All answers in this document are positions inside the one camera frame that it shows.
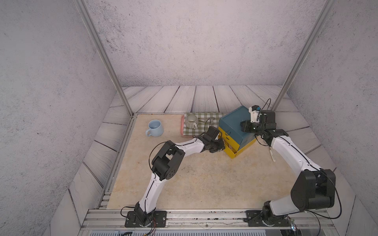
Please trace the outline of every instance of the box lid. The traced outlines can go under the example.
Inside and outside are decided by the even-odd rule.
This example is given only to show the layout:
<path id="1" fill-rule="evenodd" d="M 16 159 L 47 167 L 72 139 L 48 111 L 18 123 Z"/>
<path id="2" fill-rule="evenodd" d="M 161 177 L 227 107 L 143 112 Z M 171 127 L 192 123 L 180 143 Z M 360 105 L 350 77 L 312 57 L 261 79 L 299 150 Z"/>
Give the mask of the box lid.
<path id="1" fill-rule="evenodd" d="M 219 127 L 221 127 L 226 134 L 230 135 L 241 146 L 245 142 L 250 142 L 254 139 L 254 133 L 246 133 L 242 131 L 240 122 L 250 120 L 251 115 L 248 108 L 240 106 L 219 120 Z"/>

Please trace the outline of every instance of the black mounting plate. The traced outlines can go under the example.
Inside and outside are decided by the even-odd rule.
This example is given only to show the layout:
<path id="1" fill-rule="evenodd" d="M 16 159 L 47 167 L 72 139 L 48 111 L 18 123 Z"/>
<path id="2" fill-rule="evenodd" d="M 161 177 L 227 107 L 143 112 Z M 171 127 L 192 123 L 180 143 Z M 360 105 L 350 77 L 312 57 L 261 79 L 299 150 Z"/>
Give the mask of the black mounting plate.
<path id="1" fill-rule="evenodd" d="M 154 211 L 152 218 L 156 223 L 157 228 L 164 228 L 167 220 L 166 211 Z M 129 211 L 127 213 L 125 227 L 126 228 L 141 228 L 141 221 L 135 215 L 135 211 Z"/>
<path id="2" fill-rule="evenodd" d="M 260 211 L 252 211 L 252 210 L 249 211 L 248 210 L 248 211 L 245 211 L 245 213 L 247 215 L 247 219 L 253 219 L 254 217 L 258 216 L 261 213 L 261 210 Z M 272 221 L 274 221 L 275 227 L 290 226 L 289 219 L 287 219 L 287 218 L 285 219 L 284 216 L 276 216 L 276 217 L 272 217 L 271 219 L 272 219 Z M 249 221 L 248 226 L 249 227 L 269 227 L 262 222 L 261 217 L 257 217 L 256 219 Z"/>

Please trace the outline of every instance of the gray textured wall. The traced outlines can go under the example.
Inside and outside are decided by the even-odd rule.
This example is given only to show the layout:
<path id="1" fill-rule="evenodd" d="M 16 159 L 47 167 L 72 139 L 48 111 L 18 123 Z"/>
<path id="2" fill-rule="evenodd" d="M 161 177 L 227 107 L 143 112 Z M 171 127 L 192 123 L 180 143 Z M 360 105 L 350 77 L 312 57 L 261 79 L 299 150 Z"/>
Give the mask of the gray textured wall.
<path id="1" fill-rule="evenodd" d="M 115 94 L 72 0 L 0 1 L 0 235 L 42 235 Z"/>
<path id="2" fill-rule="evenodd" d="M 279 85 L 325 0 L 85 0 L 122 86 Z"/>
<path id="3" fill-rule="evenodd" d="M 378 223 L 378 1 L 339 1 L 289 96 Z"/>

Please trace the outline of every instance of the light blue mug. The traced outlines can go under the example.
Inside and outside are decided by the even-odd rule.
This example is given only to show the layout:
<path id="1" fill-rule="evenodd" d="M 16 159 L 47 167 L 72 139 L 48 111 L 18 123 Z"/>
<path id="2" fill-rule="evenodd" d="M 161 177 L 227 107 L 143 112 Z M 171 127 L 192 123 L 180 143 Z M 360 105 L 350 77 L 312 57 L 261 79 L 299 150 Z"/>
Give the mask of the light blue mug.
<path id="1" fill-rule="evenodd" d="M 164 128 L 161 125 L 160 120 L 152 120 L 148 123 L 148 130 L 146 130 L 146 136 L 158 137 L 163 134 Z"/>

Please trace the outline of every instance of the green checkered napkin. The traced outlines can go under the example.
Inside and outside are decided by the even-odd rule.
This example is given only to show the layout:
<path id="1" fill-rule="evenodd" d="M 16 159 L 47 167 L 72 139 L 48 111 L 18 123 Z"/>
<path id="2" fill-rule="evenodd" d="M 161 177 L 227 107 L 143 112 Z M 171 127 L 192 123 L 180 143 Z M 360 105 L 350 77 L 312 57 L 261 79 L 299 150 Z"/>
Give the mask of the green checkered napkin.
<path id="1" fill-rule="evenodd" d="M 190 128 L 187 128 L 186 125 L 185 125 L 185 120 L 186 120 L 186 116 L 189 115 L 189 114 L 194 114 L 198 117 L 198 120 L 200 120 L 198 122 L 198 126 L 197 126 L 197 129 L 190 129 Z M 184 115 L 184 128 L 183 128 L 183 135 L 184 136 L 196 136 L 196 135 L 200 135 L 201 133 L 203 132 L 206 132 L 209 128 L 210 125 L 214 126 L 214 127 L 218 127 L 218 124 L 219 124 L 219 119 L 222 117 L 222 116 L 225 116 L 227 115 L 227 113 L 218 113 L 218 112 L 206 112 L 206 113 L 186 113 Z M 205 129 L 205 122 L 207 121 L 207 119 L 209 119 L 210 117 L 214 117 L 215 119 L 212 119 L 211 121 L 209 120 L 207 123 L 206 123 L 206 129 Z"/>

